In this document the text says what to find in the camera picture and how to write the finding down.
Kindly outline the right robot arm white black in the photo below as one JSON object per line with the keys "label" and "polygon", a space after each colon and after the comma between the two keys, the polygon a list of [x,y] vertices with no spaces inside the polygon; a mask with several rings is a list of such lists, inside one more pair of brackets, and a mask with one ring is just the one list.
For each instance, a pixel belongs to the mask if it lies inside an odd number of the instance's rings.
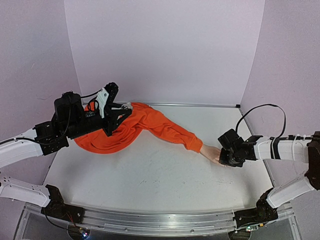
{"label": "right robot arm white black", "polygon": [[238,210],[233,220],[237,230],[250,229],[278,219],[281,205],[320,189],[320,133],[267,137],[252,135],[243,140],[234,129],[218,138],[222,146],[219,162],[242,167],[245,161],[286,160],[308,164],[308,170],[288,183],[271,188],[261,195],[254,208]]}

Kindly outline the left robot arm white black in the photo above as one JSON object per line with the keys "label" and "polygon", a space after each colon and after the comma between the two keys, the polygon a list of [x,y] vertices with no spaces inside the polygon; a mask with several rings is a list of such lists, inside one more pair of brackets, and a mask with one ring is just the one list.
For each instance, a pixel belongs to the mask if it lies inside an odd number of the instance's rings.
{"label": "left robot arm white black", "polygon": [[[82,97],[72,91],[54,101],[54,115],[50,121],[35,125],[20,135],[1,141],[0,166],[46,156],[69,147],[69,140],[103,130],[109,137],[131,115],[130,103],[115,103],[116,90],[102,88],[93,99],[93,106],[85,110]],[[66,204],[58,187],[34,185],[0,175],[0,196],[37,205],[41,213],[55,219],[81,223],[85,210]]]}

